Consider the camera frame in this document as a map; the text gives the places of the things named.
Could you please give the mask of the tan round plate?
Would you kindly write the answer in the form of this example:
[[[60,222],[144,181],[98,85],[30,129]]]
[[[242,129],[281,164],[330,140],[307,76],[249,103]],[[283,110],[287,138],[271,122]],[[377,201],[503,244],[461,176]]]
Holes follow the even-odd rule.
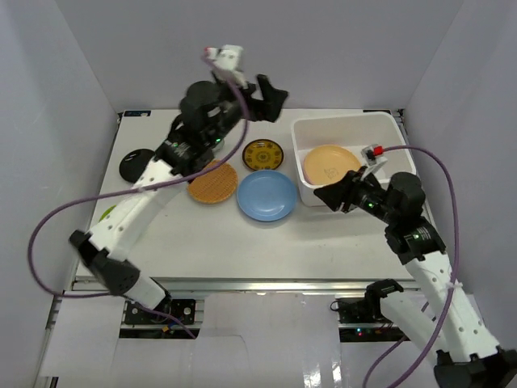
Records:
[[[348,171],[359,170],[361,163],[339,145],[320,145],[307,153],[303,167],[313,185],[328,185],[340,181]]]

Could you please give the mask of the blue round plate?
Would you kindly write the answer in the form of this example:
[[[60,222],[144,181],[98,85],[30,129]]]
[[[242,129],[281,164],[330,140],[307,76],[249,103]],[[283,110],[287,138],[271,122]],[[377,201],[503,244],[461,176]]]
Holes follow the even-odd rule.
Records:
[[[296,207],[296,187],[283,173],[256,171],[238,185],[237,203],[240,210],[251,219],[261,222],[279,221]]]

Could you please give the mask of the woven wicker round plate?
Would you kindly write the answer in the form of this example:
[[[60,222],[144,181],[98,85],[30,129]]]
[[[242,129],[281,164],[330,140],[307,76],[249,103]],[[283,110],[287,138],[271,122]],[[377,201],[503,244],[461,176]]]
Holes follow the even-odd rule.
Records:
[[[194,179],[187,187],[193,200],[215,205],[228,200],[237,190],[237,172],[227,162],[217,169]]]

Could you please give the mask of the pink round plate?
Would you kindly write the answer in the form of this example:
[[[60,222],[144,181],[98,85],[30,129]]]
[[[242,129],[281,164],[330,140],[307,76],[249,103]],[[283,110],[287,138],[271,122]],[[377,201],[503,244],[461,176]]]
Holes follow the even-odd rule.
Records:
[[[304,176],[305,182],[306,182],[307,184],[311,184],[311,185],[312,185],[313,183],[312,183],[312,181],[310,180],[309,176],[307,175],[306,170],[305,170],[305,168],[304,168],[304,167],[302,167],[302,172],[303,172],[303,176]]]

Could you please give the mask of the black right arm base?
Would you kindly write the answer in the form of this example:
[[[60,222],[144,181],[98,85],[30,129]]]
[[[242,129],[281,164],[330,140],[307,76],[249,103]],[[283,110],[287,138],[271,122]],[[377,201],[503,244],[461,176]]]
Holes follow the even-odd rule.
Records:
[[[330,303],[338,315],[339,338],[342,343],[377,343],[407,341],[397,325],[386,318],[375,318],[364,300],[339,298]]]

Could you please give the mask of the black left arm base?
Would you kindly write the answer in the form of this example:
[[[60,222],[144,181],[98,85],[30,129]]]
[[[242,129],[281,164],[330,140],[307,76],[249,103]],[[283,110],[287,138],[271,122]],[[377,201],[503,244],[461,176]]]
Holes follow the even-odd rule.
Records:
[[[126,302],[122,319],[122,336],[140,339],[195,339],[195,299],[172,299],[155,310],[135,302]]]

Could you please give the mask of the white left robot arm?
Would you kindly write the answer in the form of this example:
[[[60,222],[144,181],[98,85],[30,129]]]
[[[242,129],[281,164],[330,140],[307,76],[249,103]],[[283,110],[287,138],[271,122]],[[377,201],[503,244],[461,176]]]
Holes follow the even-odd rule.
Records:
[[[169,317],[171,296],[129,261],[129,252],[183,183],[197,178],[214,159],[215,147],[240,120],[278,120],[288,92],[274,88],[263,74],[256,79],[239,86],[239,95],[216,79],[190,85],[166,139],[133,185],[133,194],[87,232],[76,230],[69,238],[97,281],[112,296],[143,306],[152,322]]]

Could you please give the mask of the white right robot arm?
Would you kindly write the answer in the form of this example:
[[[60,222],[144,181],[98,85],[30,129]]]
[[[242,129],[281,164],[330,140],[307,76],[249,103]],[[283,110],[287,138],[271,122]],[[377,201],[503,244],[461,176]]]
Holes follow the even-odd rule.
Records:
[[[365,314],[395,323],[434,365],[440,387],[506,387],[516,375],[516,351],[505,350],[486,328],[452,266],[443,240],[422,215],[425,193],[408,172],[382,188],[373,175],[348,171],[342,180],[317,188],[331,210],[359,208],[383,221],[391,251],[416,280],[432,316],[425,315],[394,280],[379,280],[364,295]]]

